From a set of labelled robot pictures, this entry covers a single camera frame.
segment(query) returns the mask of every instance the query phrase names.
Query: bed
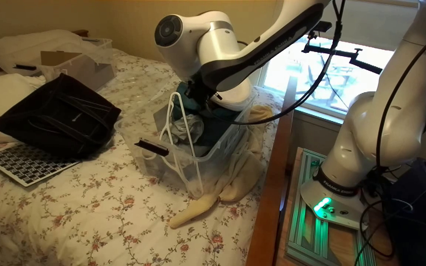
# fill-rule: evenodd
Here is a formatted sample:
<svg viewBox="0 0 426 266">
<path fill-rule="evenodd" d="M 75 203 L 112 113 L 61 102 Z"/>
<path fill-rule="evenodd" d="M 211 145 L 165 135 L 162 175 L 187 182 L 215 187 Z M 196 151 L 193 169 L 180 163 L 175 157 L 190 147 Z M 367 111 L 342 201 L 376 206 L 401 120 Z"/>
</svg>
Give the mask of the bed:
<svg viewBox="0 0 426 266">
<path fill-rule="evenodd" d="M 180 83 L 163 62 L 117 49 L 110 55 L 116 79 L 100 93 L 122 110 L 154 96 L 168 99 Z M 282 93 L 258 91 L 255 105 L 279 113 L 283 101 Z M 261 163 L 270 170 L 248 197 L 217 204 L 180 229 L 168 222 L 188 206 L 188 194 L 141 175 L 120 133 L 97 160 L 36 187 L 23 188 L 0 173 L 0 265 L 273 263 L 288 188 L 291 122 L 285 117 L 254 130 L 262 144 Z"/>
</svg>

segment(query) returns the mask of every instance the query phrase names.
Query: green light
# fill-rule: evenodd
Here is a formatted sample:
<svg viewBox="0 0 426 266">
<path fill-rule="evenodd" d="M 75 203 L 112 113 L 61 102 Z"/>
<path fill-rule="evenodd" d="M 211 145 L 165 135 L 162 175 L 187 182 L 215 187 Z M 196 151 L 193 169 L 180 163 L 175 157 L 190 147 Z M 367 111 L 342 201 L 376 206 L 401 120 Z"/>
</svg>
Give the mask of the green light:
<svg viewBox="0 0 426 266">
<path fill-rule="evenodd" d="M 323 198 L 316 207 L 314 212 L 319 213 L 325 206 L 329 206 L 332 198 Z"/>
</svg>

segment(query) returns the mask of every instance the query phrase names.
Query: floral bedspread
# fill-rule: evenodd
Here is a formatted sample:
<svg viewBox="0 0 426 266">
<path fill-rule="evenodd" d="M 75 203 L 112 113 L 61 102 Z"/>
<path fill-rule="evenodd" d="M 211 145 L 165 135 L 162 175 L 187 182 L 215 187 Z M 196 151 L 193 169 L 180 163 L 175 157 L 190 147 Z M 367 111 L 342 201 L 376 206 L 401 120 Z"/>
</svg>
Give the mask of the floral bedspread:
<svg viewBox="0 0 426 266">
<path fill-rule="evenodd" d="M 103 91 L 126 110 L 178 86 L 166 64 L 113 51 L 117 77 Z M 283 99 L 261 92 L 256 104 L 279 111 Z M 254 130 L 268 166 L 276 125 Z M 0 173 L 0 265 L 245 265 L 261 185 L 234 204 L 171 229 L 190 197 L 156 176 L 143 176 L 117 133 L 97 160 L 80 163 L 35 188 Z"/>
</svg>

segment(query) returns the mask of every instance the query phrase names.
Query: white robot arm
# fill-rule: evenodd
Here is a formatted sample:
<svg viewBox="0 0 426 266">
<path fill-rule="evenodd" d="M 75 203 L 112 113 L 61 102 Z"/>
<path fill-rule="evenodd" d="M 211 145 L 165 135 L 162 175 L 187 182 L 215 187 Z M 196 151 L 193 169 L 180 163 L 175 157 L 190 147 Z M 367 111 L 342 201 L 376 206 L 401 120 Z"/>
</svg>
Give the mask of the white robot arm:
<svg viewBox="0 0 426 266">
<path fill-rule="evenodd" d="M 285 0 L 273 27 L 245 49 L 222 12 L 169 15 L 156 28 L 156 43 L 174 71 L 191 83 L 190 93 L 197 102 L 212 99 L 240 111 L 252 95 L 248 77 L 314 28 L 327 3 Z"/>
<path fill-rule="evenodd" d="M 166 17 L 156 28 L 156 43 L 174 71 L 190 82 L 197 102 L 212 99 L 242 110 L 251 92 L 248 77 L 314 28 L 327 3 L 285 0 L 276 24 L 245 49 L 239 48 L 230 18 L 222 12 Z M 426 49 L 419 55 L 425 46 L 426 0 L 422 0 L 378 92 L 356 101 L 320 175 L 301 188 L 302 198 L 319 218 L 359 228 L 363 213 L 359 185 L 366 175 L 376 164 L 397 166 L 418 156 L 426 125 Z"/>
<path fill-rule="evenodd" d="M 362 95 L 354 102 L 320 173 L 301 188 L 304 201 L 319 218 L 357 229 L 364 207 L 359 188 L 367 173 L 419 156 L 426 126 L 425 46 L 426 0 L 422 0 L 376 93 Z"/>
</svg>

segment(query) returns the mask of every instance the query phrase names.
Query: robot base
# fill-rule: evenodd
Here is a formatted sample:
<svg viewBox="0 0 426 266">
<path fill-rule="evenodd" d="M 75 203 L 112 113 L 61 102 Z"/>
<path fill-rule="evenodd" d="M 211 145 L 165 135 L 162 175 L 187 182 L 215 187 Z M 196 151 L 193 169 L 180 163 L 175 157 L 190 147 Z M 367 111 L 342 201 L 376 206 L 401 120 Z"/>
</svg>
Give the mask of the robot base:
<svg viewBox="0 0 426 266">
<path fill-rule="evenodd" d="M 311 181 L 301 188 L 302 200 L 314 215 L 323 221 L 360 231 L 366 206 L 356 197 L 342 197 L 327 191 L 320 182 Z M 369 219 L 363 219 L 362 229 L 367 229 Z"/>
</svg>

